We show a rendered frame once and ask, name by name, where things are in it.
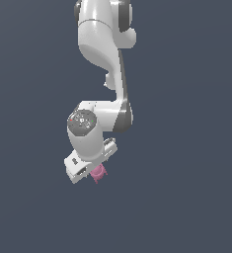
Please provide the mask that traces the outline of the small pink object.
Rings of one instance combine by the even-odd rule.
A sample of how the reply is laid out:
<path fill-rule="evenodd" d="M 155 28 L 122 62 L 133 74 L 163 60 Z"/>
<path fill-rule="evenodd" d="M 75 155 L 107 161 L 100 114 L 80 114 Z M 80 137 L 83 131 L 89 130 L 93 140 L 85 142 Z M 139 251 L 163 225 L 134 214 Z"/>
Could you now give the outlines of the small pink object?
<path fill-rule="evenodd" d="M 100 179 L 104 177 L 104 175 L 108 174 L 103 164 L 97 166 L 94 170 L 90 172 L 90 175 L 93 177 L 95 182 L 98 182 Z"/>

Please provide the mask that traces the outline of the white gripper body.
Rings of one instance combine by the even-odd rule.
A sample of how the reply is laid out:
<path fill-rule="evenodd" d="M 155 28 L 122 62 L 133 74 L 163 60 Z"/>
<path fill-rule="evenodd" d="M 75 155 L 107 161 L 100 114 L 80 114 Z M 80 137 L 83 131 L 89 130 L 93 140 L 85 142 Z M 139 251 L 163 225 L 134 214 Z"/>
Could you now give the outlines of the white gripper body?
<path fill-rule="evenodd" d="M 104 141 L 104 147 L 104 152 L 95 161 L 83 161 L 77 155 L 75 150 L 73 150 L 72 153 L 64 159 L 66 174 L 73 184 L 76 184 L 84 177 L 91 176 L 90 172 L 92 170 L 100 164 L 104 165 L 104 163 L 109 160 L 109 158 L 117 151 L 116 140 L 113 137 L 106 139 Z"/>

